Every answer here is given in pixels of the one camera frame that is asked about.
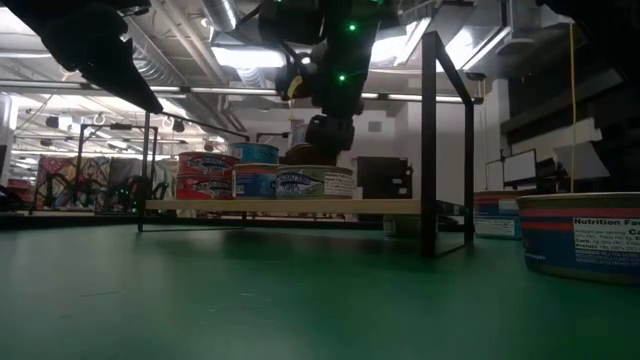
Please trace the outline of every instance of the ceiling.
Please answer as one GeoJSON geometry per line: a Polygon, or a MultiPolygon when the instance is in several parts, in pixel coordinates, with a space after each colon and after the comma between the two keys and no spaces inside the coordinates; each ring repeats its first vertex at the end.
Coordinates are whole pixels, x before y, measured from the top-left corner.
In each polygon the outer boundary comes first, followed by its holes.
{"type": "MultiPolygon", "coordinates": [[[[489,36],[495,35],[503,26],[503,16],[501,11],[505,9],[513,16],[512,26],[515,31],[514,37],[527,37],[532,39],[533,46],[526,48],[522,53],[509,54],[508,56],[497,55],[497,49],[501,44],[487,53],[475,66],[470,68],[473,72],[483,72],[491,80],[495,77],[513,77],[522,72],[535,70],[536,54],[544,53],[549,56],[557,51],[550,51],[549,44],[553,44],[565,33],[560,20],[553,14],[548,14],[544,10],[534,8],[535,0],[517,0],[512,11],[509,7],[501,6],[499,0],[478,0],[476,2],[444,1],[442,6],[437,6],[439,1],[431,1],[429,5],[422,6],[424,0],[404,0],[398,1],[401,9],[414,9],[415,13],[405,12],[401,18],[416,20],[420,16],[431,16],[428,21],[426,31],[437,31],[447,44],[447,51],[454,60],[454,63],[462,67],[468,62],[482,47],[486,45],[489,36]]],[[[231,66],[220,65],[210,47],[210,37],[212,31],[208,27],[208,22],[203,11],[202,0],[152,0],[154,8],[143,16],[129,20],[130,35],[135,43],[143,49],[144,53],[154,59],[158,64],[167,68],[173,79],[183,85],[205,85],[205,86],[244,86],[238,72],[231,66]],[[164,10],[159,11],[156,4],[160,4],[164,10]],[[177,10],[171,11],[171,6],[179,5],[177,10]],[[196,61],[194,48],[197,50],[202,44],[208,54],[208,58],[203,55],[201,61],[196,61]]],[[[248,12],[257,5],[256,0],[238,0],[240,10],[248,12]]],[[[400,32],[405,29],[405,25],[400,28],[400,32]]],[[[409,42],[409,36],[402,38],[402,44],[409,42]]],[[[391,42],[385,43],[382,49],[391,51],[391,42]]],[[[19,19],[15,18],[6,8],[0,8],[0,79],[16,80],[47,80],[47,81],[77,81],[84,80],[78,74],[66,73],[50,56],[37,35],[26,27],[19,19]]],[[[421,47],[416,44],[415,50],[410,53],[406,63],[393,66],[393,59],[372,63],[368,80],[365,84],[365,91],[368,92],[392,92],[392,93],[419,93],[420,89],[410,84],[419,84],[416,79],[420,78],[421,69],[421,47]]],[[[267,84],[273,79],[274,69],[263,69],[267,84]]],[[[438,93],[455,95],[455,91],[446,79],[444,74],[439,74],[437,79],[438,93]]],[[[466,78],[465,84],[469,91],[476,94],[477,85],[466,78]]],[[[54,141],[54,146],[43,146],[39,140],[27,139],[27,137],[37,136],[68,136],[77,137],[74,128],[53,129],[45,125],[47,117],[52,115],[72,115],[74,123],[93,123],[94,118],[102,114],[106,124],[111,123],[131,123],[140,124],[144,118],[141,109],[114,97],[102,96],[72,96],[72,95],[45,95],[38,93],[12,94],[14,99],[20,103],[18,129],[16,135],[18,141],[15,149],[38,149],[55,151],[75,151],[76,140],[54,141]],[[36,110],[43,104],[41,114],[34,115],[36,110]]],[[[217,112],[227,114],[217,120],[231,130],[246,131],[253,134],[256,131],[264,131],[255,119],[264,117],[265,112],[273,111],[273,118],[283,117],[286,124],[286,117],[280,116],[282,109],[288,104],[284,104],[275,98],[255,98],[255,97],[231,97],[230,107],[226,101],[223,102],[218,95],[199,95],[197,98],[190,98],[189,101],[196,101],[199,105],[198,118],[204,117],[204,121],[213,122],[217,119],[217,112]],[[234,116],[242,123],[239,128],[232,123],[228,115],[234,116]]],[[[192,103],[186,100],[161,99],[163,105],[174,113],[193,114],[190,106],[192,103]]],[[[308,101],[298,101],[296,108],[310,108],[308,101]]],[[[389,116],[394,116],[402,106],[399,102],[368,102],[368,110],[384,110],[389,116]]],[[[188,144],[165,144],[159,148],[160,153],[180,152],[186,150],[200,150],[203,139],[216,139],[218,135],[229,141],[237,141],[238,138],[232,135],[224,135],[215,131],[204,131],[196,125],[187,124],[184,133],[174,133],[171,129],[171,121],[164,116],[153,116],[152,125],[157,126],[160,131],[160,139],[170,140],[180,138],[188,144]]],[[[103,129],[103,133],[112,136],[113,139],[128,137],[139,138],[137,135],[122,135],[103,129]]],[[[108,151],[109,148],[104,141],[89,142],[85,151],[97,152],[108,151]]]]}

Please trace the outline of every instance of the ceiling duct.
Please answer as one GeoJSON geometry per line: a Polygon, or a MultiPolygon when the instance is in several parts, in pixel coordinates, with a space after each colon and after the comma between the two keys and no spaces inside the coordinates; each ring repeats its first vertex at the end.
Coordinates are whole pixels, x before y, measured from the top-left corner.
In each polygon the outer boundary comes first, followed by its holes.
{"type": "MultiPolygon", "coordinates": [[[[129,25],[129,36],[134,41],[133,60],[136,68],[149,85],[174,85],[179,86],[185,84],[185,79],[180,73],[173,68],[171,63],[164,58],[164,55],[155,47],[144,32],[132,20],[127,19],[129,25]]],[[[217,113],[209,107],[200,97],[196,95],[187,95],[184,99],[167,99],[177,106],[182,107],[188,117],[199,120],[204,123],[210,123],[211,119],[215,124],[212,125],[228,128],[229,122],[223,115],[217,113]]],[[[233,126],[236,130],[240,130],[238,126],[233,126]]],[[[202,128],[206,132],[210,132],[206,127],[202,128]]]]}
{"type": "MultiPolygon", "coordinates": [[[[203,0],[202,2],[204,5],[204,13],[214,29],[227,33],[229,36],[241,43],[244,43],[245,39],[254,37],[253,35],[245,36],[245,34],[241,32],[241,29],[236,29],[238,21],[240,21],[245,14],[238,9],[235,0],[203,0]]],[[[249,23],[244,26],[254,25],[254,21],[249,23]]],[[[236,69],[236,71],[238,72],[238,76],[242,82],[247,87],[267,86],[264,71],[261,68],[236,69]]]]}

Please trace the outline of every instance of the green floor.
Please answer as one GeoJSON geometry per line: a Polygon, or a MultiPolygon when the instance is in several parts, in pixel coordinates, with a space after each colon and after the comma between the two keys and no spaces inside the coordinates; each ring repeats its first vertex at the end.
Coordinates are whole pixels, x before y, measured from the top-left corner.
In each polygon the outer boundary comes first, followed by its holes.
{"type": "Polygon", "coordinates": [[[376,233],[0,233],[0,359],[632,359],[640,289],[376,233]]]}

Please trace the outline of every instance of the wooden board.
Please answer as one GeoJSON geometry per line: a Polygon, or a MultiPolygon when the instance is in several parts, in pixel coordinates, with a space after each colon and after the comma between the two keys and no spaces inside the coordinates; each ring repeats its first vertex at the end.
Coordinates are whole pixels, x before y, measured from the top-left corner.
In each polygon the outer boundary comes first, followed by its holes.
{"type": "Polygon", "coordinates": [[[420,214],[419,200],[149,200],[149,210],[420,214]]]}

